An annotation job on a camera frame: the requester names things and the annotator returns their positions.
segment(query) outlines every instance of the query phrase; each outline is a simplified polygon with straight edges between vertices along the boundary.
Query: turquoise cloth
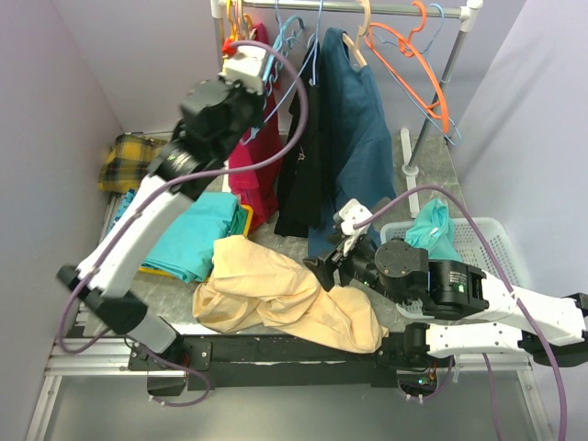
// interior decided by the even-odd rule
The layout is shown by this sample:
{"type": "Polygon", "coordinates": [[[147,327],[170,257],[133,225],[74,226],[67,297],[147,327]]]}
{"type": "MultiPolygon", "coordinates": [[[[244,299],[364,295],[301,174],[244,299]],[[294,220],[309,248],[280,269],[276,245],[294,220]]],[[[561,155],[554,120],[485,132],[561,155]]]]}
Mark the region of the turquoise cloth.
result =
{"type": "Polygon", "coordinates": [[[461,262],[461,256],[453,247],[455,231],[447,205],[440,199],[433,199],[421,209],[404,240],[415,248],[427,250],[430,259],[461,262]]]}
{"type": "Polygon", "coordinates": [[[238,198],[231,193],[202,193],[170,225],[143,265],[167,271],[185,282],[203,281],[212,269],[214,241],[230,235],[236,229],[236,219],[244,222],[240,209],[238,198]]]}

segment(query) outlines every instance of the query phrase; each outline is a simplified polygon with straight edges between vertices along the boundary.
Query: wall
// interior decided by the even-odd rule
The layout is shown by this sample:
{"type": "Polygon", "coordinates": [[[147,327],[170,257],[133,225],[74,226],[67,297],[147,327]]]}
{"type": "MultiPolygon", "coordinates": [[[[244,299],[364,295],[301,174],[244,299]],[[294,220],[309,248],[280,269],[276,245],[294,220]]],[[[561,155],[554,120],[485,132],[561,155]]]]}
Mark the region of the wall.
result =
{"type": "Polygon", "coordinates": [[[66,299],[55,280],[96,244],[96,188],[117,123],[49,0],[0,5],[0,439],[22,439],[66,299]]]}
{"type": "MultiPolygon", "coordinates": [[[[525,258],[532,286],[551,296],[588,292],[586,101],[583,20],[588,4],[527,2],[469,104],[465,142],[453,151],[468,207],[503,223],[525,258]]],[[[551,421],[553,374],[537,376],[551,421]]],[[[586,439],[588,366],[564,370],[569,440],[586,439]]]]}
{"type": "MultiPolygon", "coordinates": [[[[218,71],[213,20],[208,1],[195,0],[53,0],[72,31],[92,72],[107,95],[108,102],[124,130],[158,131],[173,128],[177,106],[195,82],[210,78],[218,71]]],[[[374,0],[372,3],[384,3],[374,0]]],[[[396,0],[409,5],[411,0],[396,0]]],[[[439,0],[444,6],[465,5],[464,0],[439,0]]],[[[500,48],[524,0],[487,1],[474,31],[468,36],[460,55],[453,83],[447,89],[452,116],[459,121],[494,55],[500,48]]],[[[271,9],[251,9],[254,21],[266,23],[271,40],[277,34],[277,22],[271,9]]],[[[282,11],[284,20],[293,11],[282,11]]],[[[309,31],[316,26],[316,12],[302,12],[309,31]]],[[[414,17],[373,16],[397,28],[405,35],[419,24],[414,17]]],[[[329,27],[348,30],[354,37],[363,18],[358,14],[323,13],[321,33],[329,27]]],[[[439,19],[431,18],[414,42],[423,48],[437,29],[439,19]]],[[[435,43],[430,61],[440,77],[458,32],[459,23],[447,20],[435,43]]],[[[291,59],[300,65],[305,50],[299,47],[291,59]]],[[[382,50],[390,62],[428,101],[433,88],[418,62],[406,60],[390,45],[382,50]]],[[[367,62],[379,82],[389,129],[409,127],[417,131],[423,115],[413,107],[388,71],[369,50],[367,62]]],[[[289,126],[287,106],[279,113],[280,128],[289,126]]]]}

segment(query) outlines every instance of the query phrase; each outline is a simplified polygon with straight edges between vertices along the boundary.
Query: plaid shirt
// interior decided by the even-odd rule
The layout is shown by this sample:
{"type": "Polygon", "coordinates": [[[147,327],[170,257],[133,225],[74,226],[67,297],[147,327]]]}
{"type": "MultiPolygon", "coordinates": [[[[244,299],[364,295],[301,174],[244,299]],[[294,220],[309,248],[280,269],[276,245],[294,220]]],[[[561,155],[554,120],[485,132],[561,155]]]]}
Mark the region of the plaid shirt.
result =
{"type": "Polygon", "coordinates": [[[100,170],[98,188],[116,193],[139,188],[141,180],[147,175],[147,166],[166,143],[133,135],[118,136],[100,170]]]}

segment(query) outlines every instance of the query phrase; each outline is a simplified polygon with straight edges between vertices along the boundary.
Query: clothes rack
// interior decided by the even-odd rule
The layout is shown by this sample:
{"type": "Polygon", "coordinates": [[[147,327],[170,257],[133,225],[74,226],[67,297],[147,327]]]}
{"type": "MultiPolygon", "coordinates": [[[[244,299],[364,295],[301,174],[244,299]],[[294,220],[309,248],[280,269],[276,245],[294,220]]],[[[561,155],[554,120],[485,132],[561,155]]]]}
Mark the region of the clothes rack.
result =
{"type": "MultiPolygon", "coordinates": [[[[215,21],[215,32],[217,41],[217,52],[221,53],[222,44],[224,43],[224,30],[223,30],[223,14],[222,10],[226,6],[227,0],[210,0],[210,9],[212,16],[215,21]]],[[[293,9],[299,11],[318,11],[319,0],[280,0],[280,9],[293,9]]],[[[243,0],[243,6],[245,7],[258,7],[258,8],[273,8],[275,6],[275,0],[243,0]]],[[[483,6],[483,0],[467,0],[465,6],[458,7],[443,7],[443,15],[445,18],[454,18],[461,21],[459,32],[453,43],[449,57],[443,70],[441,80],[439,80],[439,87],[444,90],[446,85],[451,81],[451,74],[455,67],[456,60],[458,59],[459,52],[463,46],[463,42],[467,34],[472,30],[474,22],[480,13],[483,6]]],[[[364,14],[364,7],[358,2],[323,2],[323,11],[329,12],[348,12],[364,14]]],[[[386,5],[386,4],[372,4],[372,14],[380,14],[384,16],[408,16],[408,17],[420,17],[421,11],[417,6],[407,5],[386,5]]],[[[441,11],[436,7],[429,6],[426,8],[426,14],[428,17],[441,17],[441,11]]],[[[220,67],[222,64],[222,58],[219,58],[220,67]]],[[[431,101],[435,103],[437,100],[437,94],[431,101]]],[[[419,174],[419,168],[416,165],[418,154],[423,146],[426,134],[430,127],[429,119],[425,118],[419,136],[417,138],[414,148],[411,144],[411,136],[408,129],[401,130],[401,145],[404,165],[402,171],[406,176],[406,185],[408,189],[416,187],[416,177],[419,174]]],[[[414,218],[420,211],[419,199],[416,194],[409,198],[409,207],[411,216],[414,218]]]]}

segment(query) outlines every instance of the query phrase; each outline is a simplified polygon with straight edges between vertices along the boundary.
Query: yellow tray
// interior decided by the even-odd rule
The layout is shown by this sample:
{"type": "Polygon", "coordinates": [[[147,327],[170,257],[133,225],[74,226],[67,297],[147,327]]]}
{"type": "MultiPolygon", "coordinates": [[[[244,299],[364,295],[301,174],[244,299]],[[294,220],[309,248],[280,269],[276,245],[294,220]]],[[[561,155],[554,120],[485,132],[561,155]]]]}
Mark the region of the yellow tray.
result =
{"type": "MultiPolygon", "coordinates": [[[[251,221],[254,218],[254,209],[252,209],[248,205],[242,205],[241,207],[243,207],[245,211],[247,211],[247,220],[245,221],[245,228],[243,229],[243,236],[247,237],[247,234],[249,234],[249,229],[251,228],[251,221]]],[[[175,278],[175,276],[169,274],[167,271],[163,271],[162,269],[148,268],[146,266],[142,266],[141,268],[139,268],[139,272],[145,274],[155,274],[156,276],[166,276],[175,278]]]]}

